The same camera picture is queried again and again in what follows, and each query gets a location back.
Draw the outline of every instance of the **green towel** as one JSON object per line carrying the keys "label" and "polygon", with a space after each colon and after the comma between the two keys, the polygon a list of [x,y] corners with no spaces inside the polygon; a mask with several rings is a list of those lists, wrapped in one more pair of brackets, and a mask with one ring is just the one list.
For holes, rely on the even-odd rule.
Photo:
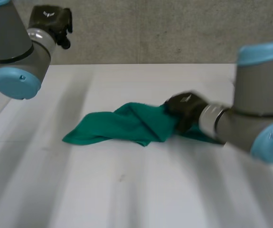
{"label": "green towel", "polygon": [[[89,145],[109,139],[122,139],[147,146],[150,142],[164,142],[175,133],[179,118],[165,112],[164,106],[154,107],[140,103],[127,103],[112,112],[86,115],[63,141]],[[205,136],[198,126],[192,126],[184,137],[219,143]]]}

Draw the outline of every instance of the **white table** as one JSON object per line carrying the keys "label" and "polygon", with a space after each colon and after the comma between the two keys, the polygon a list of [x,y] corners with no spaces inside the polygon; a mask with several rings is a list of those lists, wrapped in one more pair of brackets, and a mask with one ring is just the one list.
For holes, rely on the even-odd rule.
{"label": "white table", "polygon": [[197,90],[230,104],[233,78],[226,64],[51,66],[0,113],[0,228],[273,228],[273,167],[230,145],[61,142],[126,102]]}

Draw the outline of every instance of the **concrete wall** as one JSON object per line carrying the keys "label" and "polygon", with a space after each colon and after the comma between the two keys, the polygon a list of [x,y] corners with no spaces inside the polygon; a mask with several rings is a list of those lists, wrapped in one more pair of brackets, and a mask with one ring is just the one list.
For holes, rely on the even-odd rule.
{"label": "concrete wall", "polygon": [[15,0],[71,8],[72,47],[53,64],[232,63],[244,44],[273,40],[273,0]]}

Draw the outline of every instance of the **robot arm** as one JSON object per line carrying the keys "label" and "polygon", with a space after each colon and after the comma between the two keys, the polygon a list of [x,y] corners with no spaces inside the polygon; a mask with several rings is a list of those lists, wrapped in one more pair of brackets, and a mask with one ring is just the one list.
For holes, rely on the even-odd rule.
{"label": "robot arm", "polygon": [[70,48],[70,9],[35,6],[26,30],[14,4],[0,0],[0,92],[31,99],[41,87],[56,44]]}
{"label": "robot arm", "polygon": [[199,126],[207,135],[273,163],[273,43],[240,50],[233,106],[207,105]]}

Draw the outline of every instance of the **crumpled towel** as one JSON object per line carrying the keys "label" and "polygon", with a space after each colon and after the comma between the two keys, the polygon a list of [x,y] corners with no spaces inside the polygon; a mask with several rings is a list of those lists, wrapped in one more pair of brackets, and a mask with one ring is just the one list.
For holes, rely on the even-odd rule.
{"label": "crumpled towel", "polygon": [[[77,145],[89,145],[109,139],[122,139],[147,146],[150,142],[164,142],[175,133],[179,118],[165,112],[163,105],[154,107],[140,103],[127,103],[112,112],[86,115],[63,141]],[[182,136],[220,143],[205,136],[197,125]]]}

